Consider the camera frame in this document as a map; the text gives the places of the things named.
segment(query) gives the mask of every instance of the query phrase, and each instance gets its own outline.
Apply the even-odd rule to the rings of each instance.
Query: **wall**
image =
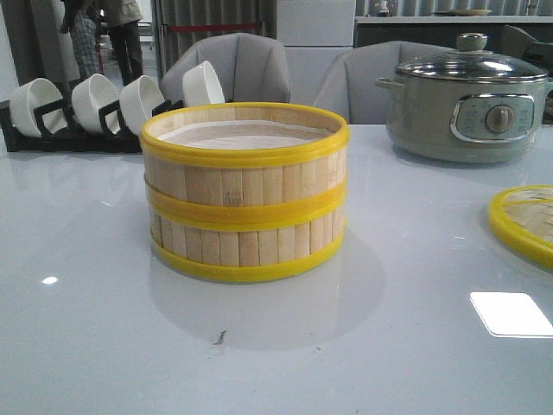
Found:
[[[11,54],[10,41],[6,25],[3,20],[3,9],[0,4],[0,101],[10,98],[10,95],[18,87],[16,65]]]

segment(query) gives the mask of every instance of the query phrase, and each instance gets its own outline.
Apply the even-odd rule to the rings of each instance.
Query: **bowl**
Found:
[[[210,61],[189,69],[182,76],[182,93],[187,106],[223,104],[225,95]]]
[[[129,130],[138,135],[142,125],[152,118],[152,110],[164,100],[157,84],[148,75],[142,75],[124,87],[119,102]]]
[[[103,134],[99,109],[119,99],[118,90],[104,75],[95,73],[82,81],[74,89],[71,102],[75,117],[85,131],[91,134]],[[111,112],[105,118],[107,127],[112,133],[119,129],[118,116]]]
[[[17,88],[10,98],[11,123],[27,137],[40,137],[41,132],[35,120],[35,108],[62,99],[60,90],[50,81],[37,78]],[[43,117],[44,126],[50,132],[67,127],[61,109]]]

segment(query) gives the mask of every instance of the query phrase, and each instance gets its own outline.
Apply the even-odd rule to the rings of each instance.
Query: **glossy table surface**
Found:
[[[500,190],[551,184],[553,129],[484,166],[351,132],[340,251],[247,285],[153,254],[142,156],[0,147],[0,413],[553,413],[553,338],[519,313],[493,335],[471,302],[524,293],[553,321],[553,272],[486,223]]]

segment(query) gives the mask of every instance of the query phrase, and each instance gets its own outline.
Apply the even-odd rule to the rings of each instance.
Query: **gray chair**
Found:
[[[226,100],[289,102],[289,71],[284,45],[268,37],[236,33],[196,42],[160,82],[165,99],[183,99],[182,76],[210,61]]]
[[[336,112],[349,124],[385,124],[390,93],[374,81],[393,77],[399,62],[447,50],[451,48],[410,41],[349,50],[331,63],[313,106]]]
[[[501,29],[501,53],[513,58],[522,58],[524,51],[537,39],[516,26],[506,24]]]

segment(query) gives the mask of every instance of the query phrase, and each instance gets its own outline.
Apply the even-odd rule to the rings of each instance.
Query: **gray pot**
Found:
[[[457,49],[400,63],[393,80],[388,134],[397,146],[431,158],[504,162],[536,140],[553,82],[530,63],[482,50],[487,36],[463,34]]]

